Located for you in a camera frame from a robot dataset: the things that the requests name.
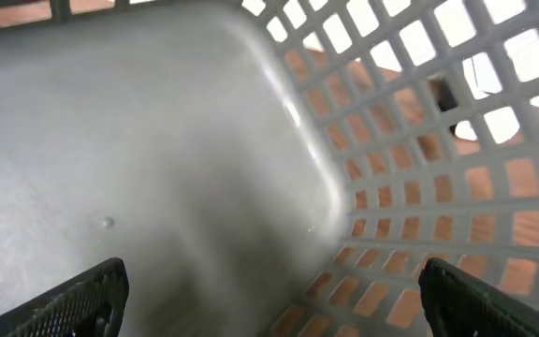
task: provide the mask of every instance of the dark object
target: dark object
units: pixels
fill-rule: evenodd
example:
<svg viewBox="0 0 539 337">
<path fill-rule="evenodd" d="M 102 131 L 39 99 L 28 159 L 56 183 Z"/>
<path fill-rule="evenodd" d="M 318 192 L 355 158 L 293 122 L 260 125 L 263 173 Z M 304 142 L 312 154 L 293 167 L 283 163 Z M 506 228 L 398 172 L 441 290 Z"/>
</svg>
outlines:
<svg viewBox="0 0 539 337">
<path fill-rule="evenodd" d="M 419 276 L 434 337 L 539 337 L 539 312 L 440 258 Z"/>
<path fill-rule="evenodd" d="M 450 86 L 448 85 L 448 82 L 444 78 L 441 78 L 438 81 L 438 87 L 437 87 L 438 93 L 438 108 L 440 108 L 440 111 L 447 112 L 449 110 L 452 110 L 456 108 L 459 103 L 457 102 L 457 99 L 455 99 L 455 96 L 453 95 L 453 92 L 450 90 Z M 457 130 L 457 125 L 450 125 L 450 132 L 455 135 L 455 131 Z"/>
<path fill-rule="evenodd" d="M 115 337 L 127 298 L 124 263 L 111 258 L 0 315 L 0 337 Z"/>
</svg>

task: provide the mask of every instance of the grid pattern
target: grid pattern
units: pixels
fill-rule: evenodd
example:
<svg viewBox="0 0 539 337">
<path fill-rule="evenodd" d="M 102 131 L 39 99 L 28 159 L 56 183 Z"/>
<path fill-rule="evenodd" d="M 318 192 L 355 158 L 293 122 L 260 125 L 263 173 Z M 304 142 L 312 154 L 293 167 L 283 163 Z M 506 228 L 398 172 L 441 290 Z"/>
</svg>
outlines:
<svg viewBox="0 0 539 337">
<path fill-rule="evenodd" d="M 270 334 L 424 335 L 429 326 L 416 278 L 432 256 L 539 310 L 539 113 L 530 104 L 539 96 L 539 77 L 521 81 L 504 47 L 525 31 L 539 36 L 539 1 L 526 1 L 523 12 L 503 22 L 493 21 L 488 2 L 464 1 L 475 34 L 455 47 L 434 14 L 445 1 L 414 1 L 395 16 L 382 0 L 367 1 L 379 26 L 363 35 L 352 18 L 358 13 L 347 10 L 344 0 L 266 1 L 256 13 L 264 28 L 269 22 L 283 27 L 286 38 L 277 41 L 276 52 L 293 70 L 291 79 L 354 201 L 342 250 Z M 284 13 L 293 2 L 304 22 Z M 330 37 L 328 21 L 340 22 L 350 43 Z M 435 50 L 431 59 L 418 59 L 405 48 L 409 27 L 425 31 L 426 48 Z M 309 37 L 317 38 L 326 57 L 318 59 L 303 47 Z M 372 48 L 382 43 L 401 64 L 394 79 L 372 58 Z M 473 96 L 461 65 L 478 53 L 491 60 L 502 87 L 482 99 Z M 293 57 L 302 60 L 304 71 L 295 71 Z M 350 71 L 356 60 L 371 78 L 369 89 L 359 88 Z M 455 109 L 439 111 L 428 82 L 434 75 L 449 83 L 459 102 Z M 396 99 L 401 91 L 416 97 L 421 118 L 408 116 Z M 520 136 L 497 144 L 488 113 L 506 107 L 517 118 Z M 462 151 L 449 133 L 463 121 L 473 127 L 477 150 Z M 478 178 L 488 183 L 476 184 Z"/>
</svg>

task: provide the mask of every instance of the basket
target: basket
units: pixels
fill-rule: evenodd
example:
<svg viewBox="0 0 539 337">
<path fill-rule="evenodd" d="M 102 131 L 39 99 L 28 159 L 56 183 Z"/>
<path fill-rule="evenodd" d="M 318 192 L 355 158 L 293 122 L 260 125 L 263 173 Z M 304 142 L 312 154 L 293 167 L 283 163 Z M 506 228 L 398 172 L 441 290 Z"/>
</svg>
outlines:
<svg viewBox="0 0 539 337">
<path fill-rule="evenodd" d="M 51 0 L 0 28 L 0 314 L 112 256 L 126 336 L 424 336 L 433 256 L 539 310 L 539 74 L 506 49 L 539 41 L 539 1 L 504 20 L 463 1 L 454 47 L 452 1 L 364 1 L 371 31 L 353 0 Z M 499 92 L 472 91 L 477 54 Z"/>
</svg>

